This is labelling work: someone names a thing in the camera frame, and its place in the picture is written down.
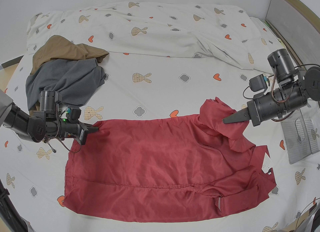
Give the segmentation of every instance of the bed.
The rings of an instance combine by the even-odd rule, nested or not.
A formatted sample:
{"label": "bed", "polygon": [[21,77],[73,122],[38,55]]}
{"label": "bed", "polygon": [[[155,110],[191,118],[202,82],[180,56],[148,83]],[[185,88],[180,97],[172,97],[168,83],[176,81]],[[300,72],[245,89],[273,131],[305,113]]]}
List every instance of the bed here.
{"label": "bed", "polygon": [[[288,16],[284,8],[292,14]],[[83,122],[197,114],[203,102],[215,96],[240,110],[246,104],[242,92],[249,79],[262,72],[269,76],[267,56],[284,44],[296,63],[319,63],[314,60],[319,49],[306,46],[306,41],[320,39],[319,18],[305,16],[290,0],[271,0],[266,20],[250,18],[236,6],[202,4],[119,2],[80,11],[46,11],[29,22],[27,53],[6,93],[22,110],[28,110],[25,82],[33,54],[58,34],[110,52],[100,64],[107,73],[105,84],[81,107]],[[295,25],[298,18],[299,27]],[[312,41],[304,38],[302,26]],[[289,34],[296,28],[297,35]],[[133,80],[134,74],[140,80]],[[84,117],[86,107],[94,112],[89,119]],[[290,165],[280,123],[266,121],[258,127],[250,123],[244,135],[256,145],[268,146],[277,187],[254,209],[202,222],[126,223],[76,214],[63,206],[67,150],[52,140],[57,153],[51,153],[45,143],[23,141],[3,127],[0,178],[7,181],[19,214],[36,231],[280,230],[319,197],[319,156],[310,155]],[[70,147],[72,140],[65,144]],[[297,172],[303,177],[299,182]]]}

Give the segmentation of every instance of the size tag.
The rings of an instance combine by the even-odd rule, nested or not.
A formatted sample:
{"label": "size tag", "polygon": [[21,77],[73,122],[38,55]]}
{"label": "size tag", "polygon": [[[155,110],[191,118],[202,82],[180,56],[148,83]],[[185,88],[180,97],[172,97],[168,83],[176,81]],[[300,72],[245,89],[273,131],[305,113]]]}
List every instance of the size tag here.
{"label": "size tag", "polygon": [[272,161],[268,154],[265,153],[261,170],[266,174],[271,167],[273,167]]}

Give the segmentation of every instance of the wooden floor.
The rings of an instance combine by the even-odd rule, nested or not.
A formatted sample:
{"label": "wooden floor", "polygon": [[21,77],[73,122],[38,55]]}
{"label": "wooden floor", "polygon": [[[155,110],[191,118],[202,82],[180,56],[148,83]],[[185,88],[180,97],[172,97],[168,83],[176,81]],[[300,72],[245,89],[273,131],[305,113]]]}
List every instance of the wooden floor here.
{"label": "wooden floor", "polygon": [[18,64],[9,66],[0,70],[0,89],[4,91],[7,87],[9,80],[11,79],[14,71],[16,70]]}
{"label": "wooden floor", "polygon": [[[7,87],[7,84],[12,77],[15,69],[17,68],[18,64],[12,65],[5,69],[0,70],[0,89],[4,91]],[[1,232],[10,232],[7,226],[4,224],[2,219],[0,219],[0,231]]]}

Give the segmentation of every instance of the red fabric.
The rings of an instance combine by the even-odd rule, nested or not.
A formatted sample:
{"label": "red fabric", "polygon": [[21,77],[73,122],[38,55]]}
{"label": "red fabric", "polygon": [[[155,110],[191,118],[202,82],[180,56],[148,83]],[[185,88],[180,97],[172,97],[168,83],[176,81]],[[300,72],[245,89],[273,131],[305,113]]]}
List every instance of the red fabric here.
{"label": "red fabric", "polygon": [[261,170],[267,147],[242,135],[248,122],[223,124],[234,112],[216,98],[200,114],[97,122],[99,131],[69,154],[63,204],[126,222],[191,222],[254,208],[276,182]]}

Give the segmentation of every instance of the red garment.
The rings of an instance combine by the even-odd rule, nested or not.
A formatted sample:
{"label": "red garment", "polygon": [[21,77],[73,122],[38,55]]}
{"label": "red garment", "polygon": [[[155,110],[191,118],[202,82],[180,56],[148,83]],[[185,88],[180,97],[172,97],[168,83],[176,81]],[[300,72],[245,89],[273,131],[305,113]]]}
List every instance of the red garment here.
{"label": "red garment", "polygon": [[223,124],[234,112],[216,98],[200,115],[97,122],[69,153],[63,204],[126,222],[201,221],[256,207],[276,182],[272,169],[261,170],[267,146],[242,135],[248,122]]}

